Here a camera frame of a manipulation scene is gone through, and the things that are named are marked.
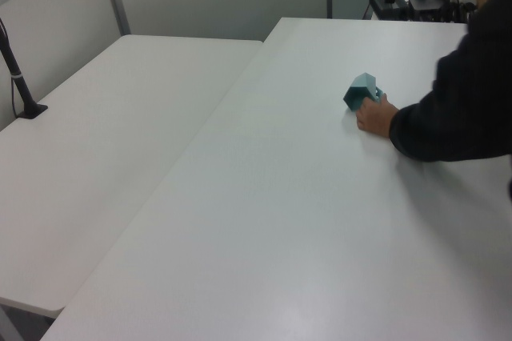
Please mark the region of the person's bare hand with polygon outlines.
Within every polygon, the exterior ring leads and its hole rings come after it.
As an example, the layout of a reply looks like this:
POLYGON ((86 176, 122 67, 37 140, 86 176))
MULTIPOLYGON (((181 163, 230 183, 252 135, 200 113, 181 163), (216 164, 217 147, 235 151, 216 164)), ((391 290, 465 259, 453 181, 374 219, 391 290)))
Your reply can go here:
POLYGON ((390 125, 398 108, 383 94, 379 102, 365 97, 356 111, 357 128, 382 138, 390 138, 390 125))

